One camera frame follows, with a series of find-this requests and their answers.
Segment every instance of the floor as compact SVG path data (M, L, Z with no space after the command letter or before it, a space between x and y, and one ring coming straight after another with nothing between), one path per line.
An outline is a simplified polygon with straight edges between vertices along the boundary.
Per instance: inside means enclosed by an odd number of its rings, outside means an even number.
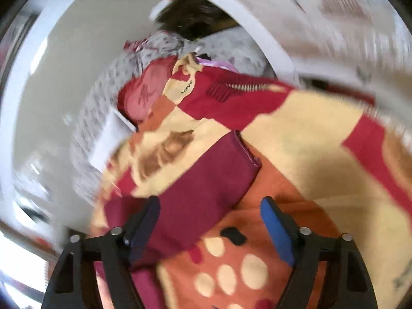
M69 140L82 102L126 40L156 26L149 19L160 0L76 0L48 37L46 51L26 84L17 119L14 165L40 154L52 213L62 226L87 231L92 207L71 188Z

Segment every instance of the red spot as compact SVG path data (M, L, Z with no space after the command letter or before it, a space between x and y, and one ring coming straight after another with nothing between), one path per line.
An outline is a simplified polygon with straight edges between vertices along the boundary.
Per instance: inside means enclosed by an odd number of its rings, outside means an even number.
M190 258L195 264L199 265L203 262L202 252L200 251L197 245L189 249L188 252L189 252Z
M269 299L260 299L255 304L255 309L273 309L275 305Z

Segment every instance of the cream polka dot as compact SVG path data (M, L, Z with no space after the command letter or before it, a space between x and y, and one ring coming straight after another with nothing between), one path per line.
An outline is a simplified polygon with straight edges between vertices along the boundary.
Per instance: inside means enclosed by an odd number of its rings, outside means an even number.
M168 309L177 309L178 308L178 298L173 287L172 280L167 273L166 268L158 264L156 267L156 274L160 281L161 288L163 290L164 301Z
M215 290L215 281L206 273L199 273L194 279L194 287L205 297L210 297Z
M253 254L244 257L240 273L244 284L249 288L261 289L267 283L267 266Z
M218 284L222 290L228 294L233 295L236 290L237 279L234 269L229 265L221 265L218 268Z
M220 237L209 237L203 239L207 251L215 256L222 257L225 252L225 244Z
M243 308L236 303L232 303L227 306L227 309L243 309Z

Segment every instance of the metal bolt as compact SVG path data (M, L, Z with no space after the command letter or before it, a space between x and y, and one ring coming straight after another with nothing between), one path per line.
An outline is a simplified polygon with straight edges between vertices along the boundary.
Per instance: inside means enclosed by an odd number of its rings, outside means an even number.
M302 227L302 228L299 229L299 232L302 235L308 236L312 233L312 230L310 230L308 227Z
M114 236L120 235L122 232L123 229L121 227L113 228L112 231L110 231L110 233Z
M77 243L80 240L80 236L79 235L73 235L70 237L70 242L71 243Z
M345 241L351 241L352 236L350 234L343 234L342 239L345 240Z

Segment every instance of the black spot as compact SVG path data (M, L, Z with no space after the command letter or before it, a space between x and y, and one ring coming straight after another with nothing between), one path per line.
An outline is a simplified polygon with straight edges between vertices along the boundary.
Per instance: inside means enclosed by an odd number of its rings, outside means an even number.
M246 236L242 234L236 227L228 227L220 231L222 237L228 238L234 245L240 246L246 243Z

